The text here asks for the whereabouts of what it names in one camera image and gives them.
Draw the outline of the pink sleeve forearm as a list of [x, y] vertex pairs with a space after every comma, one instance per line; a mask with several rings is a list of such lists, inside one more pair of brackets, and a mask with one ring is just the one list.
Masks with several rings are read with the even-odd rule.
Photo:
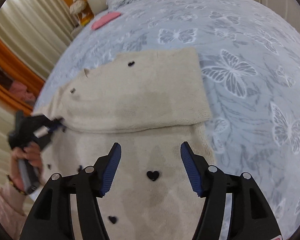
[[12, 239], [19, 239], [27, 215], [23, 210], [26, 196], [7, 181], [0, 188], [0, 223]]

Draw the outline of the person's left hand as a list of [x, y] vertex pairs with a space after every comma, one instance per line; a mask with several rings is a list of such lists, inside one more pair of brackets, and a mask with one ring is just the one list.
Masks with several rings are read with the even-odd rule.
[[11, 152], [9, 176], [14, 185], [20, 190], [26, 192], [25, 185], [18, 166], [19, 160], [27, 160], [27, 162], [37, 170], [38, 180], [43, 171], [43, 162], [41, 158], [40, 147], [35, 142], [30, 142], [25, 148], [14, 148]]

